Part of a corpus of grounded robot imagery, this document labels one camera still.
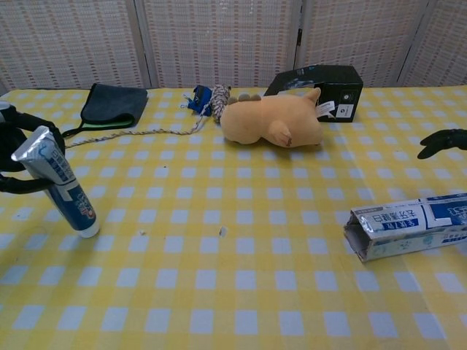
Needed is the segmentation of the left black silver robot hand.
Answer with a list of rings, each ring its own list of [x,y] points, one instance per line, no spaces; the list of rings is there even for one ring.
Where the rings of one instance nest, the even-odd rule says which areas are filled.
[[[46,126],[52,132],[59,149],[65,154],[65,143],[61,132],[53,122],[40,117],[19,112],[12,104],[1,101],[1,171],[19,172],[25,167],[15,162],[11,156],[26,141],[23,130],[35,131],[39,126]],[[52,187],[49,179],[19,180],[1,175],[1,191],[11,194],[29,194]]]

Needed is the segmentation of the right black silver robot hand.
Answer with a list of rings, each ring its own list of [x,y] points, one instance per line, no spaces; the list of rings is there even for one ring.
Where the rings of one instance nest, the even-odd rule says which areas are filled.
[[[446,149],[466,150],[466,129],[454,128],[436,131],[422,139],[420,145],[424,146],[417,155],[417,158],[421,160],[430,158]]]

